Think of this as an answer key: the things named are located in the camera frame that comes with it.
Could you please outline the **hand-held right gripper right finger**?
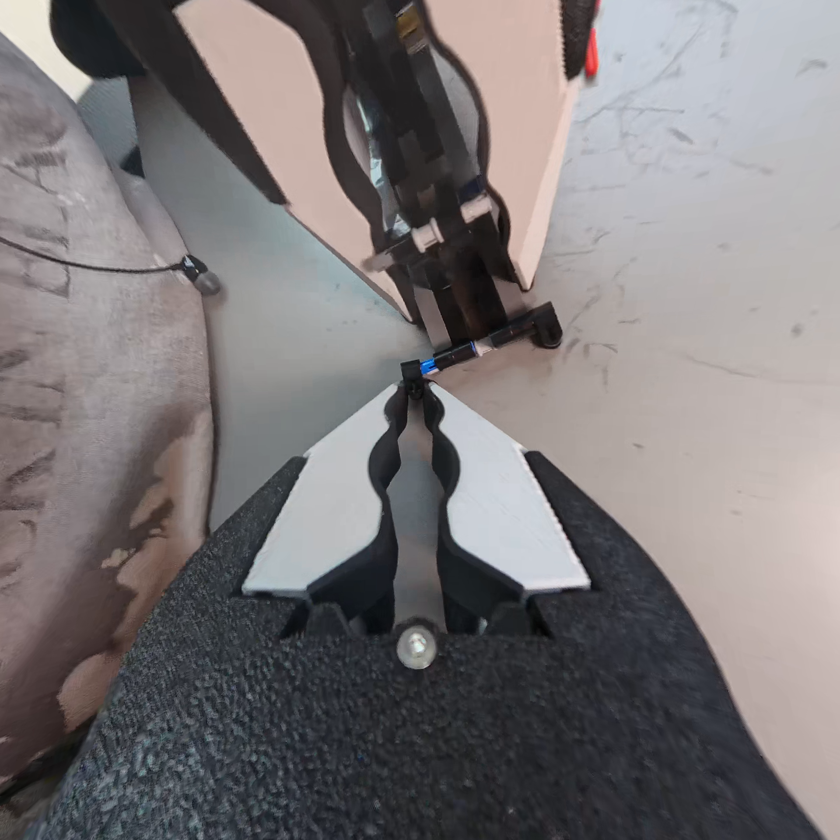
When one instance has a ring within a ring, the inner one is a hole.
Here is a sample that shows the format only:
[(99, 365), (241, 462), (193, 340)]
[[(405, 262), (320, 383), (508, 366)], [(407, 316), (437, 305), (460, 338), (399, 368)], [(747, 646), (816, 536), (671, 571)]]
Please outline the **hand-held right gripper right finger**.
[(446, 629), (479, 635), (482, 623), (507, 624), (530, 634), (534, 597), (592, 588), (532, 469), (537, 453), (434, 383), (423, 418), (443, 491), (436, 562)]

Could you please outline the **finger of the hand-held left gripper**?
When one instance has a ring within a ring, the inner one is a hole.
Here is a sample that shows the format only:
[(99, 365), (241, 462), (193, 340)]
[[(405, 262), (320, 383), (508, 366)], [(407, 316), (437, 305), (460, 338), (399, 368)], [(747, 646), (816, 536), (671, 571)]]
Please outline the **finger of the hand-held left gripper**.
[(382, 205), (348, 144), (335, 49), (325, 46), (321, 80), (298, 32), (306, 18), (300, 4), (281, 2), (278, 12), (292, 24), (256, 2), (184, 2), (175, 17), (278, 184), (289, 215), (417, 323), (416, 305), (394, 279), (364, 268), (378, 247)]
[(508, 254), (529, 291), (547, 237), (573, 106), (559, 1), (431, 1), (436, 36), (476, 84), (487, 178), (507, 209)]

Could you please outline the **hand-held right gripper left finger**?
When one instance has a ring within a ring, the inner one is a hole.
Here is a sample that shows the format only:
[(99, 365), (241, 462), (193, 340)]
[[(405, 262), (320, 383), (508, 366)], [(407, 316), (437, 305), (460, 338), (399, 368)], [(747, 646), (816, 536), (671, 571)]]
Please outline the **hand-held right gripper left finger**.
[(387, 491), (407, 408), (405, 387), (389, 385), (310, 447), (243, 595), (333, 603), (367, 633), (391, 632), (398, 544)]

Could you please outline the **grey black toy brick chassis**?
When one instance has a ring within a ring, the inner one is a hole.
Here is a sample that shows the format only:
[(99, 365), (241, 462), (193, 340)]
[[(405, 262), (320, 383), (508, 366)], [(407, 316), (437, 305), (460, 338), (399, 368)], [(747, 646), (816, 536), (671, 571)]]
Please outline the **grey black toy brick chassis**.
[(508, 211), (487, 178), (480, 96), (428, 3), (330, 3), (381, 203), (369, 265), (410, 296), (435, 347), (431, 361), (403, 365), (410, 382), (519, 340), (553, 350), (563, 337), (553, 304), (525, 301)]

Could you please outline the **grey desk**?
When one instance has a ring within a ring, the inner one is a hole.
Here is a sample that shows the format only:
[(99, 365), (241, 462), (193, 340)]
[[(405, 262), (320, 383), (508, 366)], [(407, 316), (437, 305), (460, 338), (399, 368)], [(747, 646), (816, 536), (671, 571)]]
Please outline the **grey desk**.
[[(793, 797), (838, 838), (838, 2), (603, 2), (534, 285), (563, 346), (442, 386), (670, 579)], [(144, 172), (223, 282), (216, 529), (428, 350), (155, 82)]]

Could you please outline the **small black clip microphone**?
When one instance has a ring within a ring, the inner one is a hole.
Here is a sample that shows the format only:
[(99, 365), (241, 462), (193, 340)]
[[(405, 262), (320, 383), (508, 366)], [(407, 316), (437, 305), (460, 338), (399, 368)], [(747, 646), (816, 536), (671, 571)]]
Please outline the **small black clip microphone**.
[(47, 253), (42, 253), (30, 247), (16, 243), (5, 237), (1, 237), (2, 246), (18, 252), (21, 255), (28, 256), (33, 259), (38, 259), (52, 265), (61, 266), (69, 269), (86, 270), (96, 272), (99, 274), (119, 275), (126, 277), (150, 277), (153, 275), (161, 275), (165, 272), (174, 272), (181, 274), (189, 281), (195, 289), (204, 297), (213, 297), (221, 291), (222, 284), (217, 275), (212, 272), (205, 263), (194, 255), (184, 255), (179, 261), (174, 264), (165, 266), (152, 266), (144, 268), (131, 267), (116, 267), (116, 266), (96, 266), (91, 264), (81, 263), (75, 260), (63, 259)]

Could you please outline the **grey patterned sweatshirt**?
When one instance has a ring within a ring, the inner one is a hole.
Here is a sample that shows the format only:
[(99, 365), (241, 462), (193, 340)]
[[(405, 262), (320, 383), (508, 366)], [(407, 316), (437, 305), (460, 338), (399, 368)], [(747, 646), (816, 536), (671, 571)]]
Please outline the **grey patterned sweatshirt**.
[(76, 104), (1, 49), (1, 780), (102, 705), (206, 535), (212, 477), (200, 293), (137, 175)]

